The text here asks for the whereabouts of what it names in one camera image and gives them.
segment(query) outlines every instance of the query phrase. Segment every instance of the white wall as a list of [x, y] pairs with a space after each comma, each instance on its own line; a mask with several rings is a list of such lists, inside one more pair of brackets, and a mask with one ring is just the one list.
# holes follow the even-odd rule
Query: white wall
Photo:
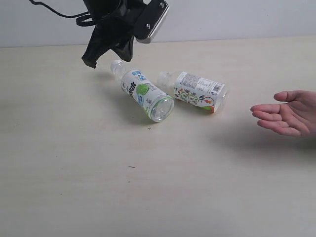
[[[42, 0], [64, 14], [82, 0]], [[0, 0], [0, 47], [87, 44], [93, 30], [28, 0]], [[170, 14], [155, 41], [316, 35], [315, 0], [168, 0]]]

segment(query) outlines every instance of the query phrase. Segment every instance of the robotic arm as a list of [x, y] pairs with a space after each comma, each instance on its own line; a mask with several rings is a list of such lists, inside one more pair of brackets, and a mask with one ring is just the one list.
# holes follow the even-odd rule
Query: robotic arm
[[96, 68], [97, 60], [109, 50], [113, 50], [123, 61], [133, 58], [134, 38], [140, 43], [151, 43], [164, 21], [169, 5], [164, 0], [83, 0], [88, 12], [67, 16], [45, 3], [30, 0], [34, 5], [42, 5], [59, 16], [76, 18], [81, 27], [94, 26], [94, 30], [82, 60]]

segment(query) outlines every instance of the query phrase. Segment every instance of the green lime graphic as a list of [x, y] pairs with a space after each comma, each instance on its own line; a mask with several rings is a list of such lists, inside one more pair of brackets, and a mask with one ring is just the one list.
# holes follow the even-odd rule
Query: green lime graphic
[[146, 84], [140, 84], [136, 87], [136, 93], [138, 95], [146, 95], [149, 91], [149, 86]]

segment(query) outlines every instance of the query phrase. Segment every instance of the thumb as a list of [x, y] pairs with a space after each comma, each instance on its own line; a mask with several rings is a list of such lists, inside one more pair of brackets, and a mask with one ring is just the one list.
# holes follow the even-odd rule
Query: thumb
[[300, 94], [301, 94], [301, 91], [299, 90], [283, 91], [278, 94], [275, 94], [275, 100], [278, 100], [281, 102], [291, 102], [295, 100]]

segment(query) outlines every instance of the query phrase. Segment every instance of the human hand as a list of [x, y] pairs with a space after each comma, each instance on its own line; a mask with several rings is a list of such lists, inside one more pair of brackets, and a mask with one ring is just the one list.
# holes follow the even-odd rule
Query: human hand
[[259, 126], [284, 136], [316, 135], [316, 92], [284, 91], [274, 98], [287, 103], [251, 108], [252, 115], [260, 119]]

